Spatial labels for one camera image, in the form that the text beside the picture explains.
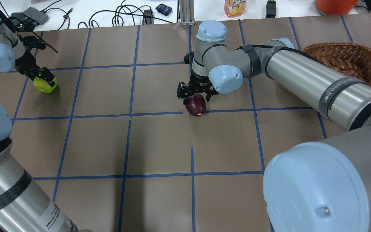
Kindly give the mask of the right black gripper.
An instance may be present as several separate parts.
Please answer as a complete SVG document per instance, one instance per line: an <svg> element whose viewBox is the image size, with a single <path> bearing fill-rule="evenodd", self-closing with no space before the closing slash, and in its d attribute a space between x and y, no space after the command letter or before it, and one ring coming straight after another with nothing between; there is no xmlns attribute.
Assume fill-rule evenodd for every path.
<svg viewBox="0 0 371 232"><path fill-rule="evenodd" d="M209 80L208 76L201 76L192 72L188 83L179 82L176 91L177 98L182 99L183 104L187 104L188 97L196 93L204 92L206 93L206 102L210 102L210 99L213 96L219 94L219 92L212 86L213 84Z"/></svg>

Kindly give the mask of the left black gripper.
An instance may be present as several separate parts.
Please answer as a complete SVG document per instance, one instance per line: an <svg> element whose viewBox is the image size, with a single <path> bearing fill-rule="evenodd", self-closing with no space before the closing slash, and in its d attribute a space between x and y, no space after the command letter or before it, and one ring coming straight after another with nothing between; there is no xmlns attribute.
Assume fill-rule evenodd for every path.
<svg viewBox="0 0 371 232"><path fill-rule="evenodd" d="M14 69L22 75L30 78L34 85L44 85L46 81L51 87L56 85L55 76L47 67L40 68L36 63L36 58L29 51L15 60Z"/></svg>

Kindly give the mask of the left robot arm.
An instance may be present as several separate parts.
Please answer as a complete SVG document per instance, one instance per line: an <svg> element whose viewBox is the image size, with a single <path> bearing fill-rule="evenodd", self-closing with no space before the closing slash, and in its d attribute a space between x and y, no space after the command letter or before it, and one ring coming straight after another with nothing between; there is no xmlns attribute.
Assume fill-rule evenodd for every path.
<svg viewBox="0 0 371 232"><path fill-rule="evenodd" d="M38 90L50 93L55 76L40 68L30 50L48 45L38 35L22 38L0 16L0 73L16 69L30 78ZM0 104L0 232L78 232L76 224L53 202L32 176L11 155L12 121Z"/></svg>

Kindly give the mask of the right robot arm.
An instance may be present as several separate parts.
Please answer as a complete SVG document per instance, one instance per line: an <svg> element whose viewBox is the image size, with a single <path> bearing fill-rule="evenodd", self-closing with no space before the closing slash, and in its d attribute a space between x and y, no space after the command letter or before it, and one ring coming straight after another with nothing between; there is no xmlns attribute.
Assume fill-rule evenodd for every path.
<svg viewBox="0 0 371 232"><path fill-rule="evenodd" d="M342 128L332 138L298 144L264 166L262 193L277 232L371 232L371 85L341 74L295 48L288 38L231 51L226 26L202 22L184 57L190 79L176 91L184 105L229 94L265 75Z"/></svg>

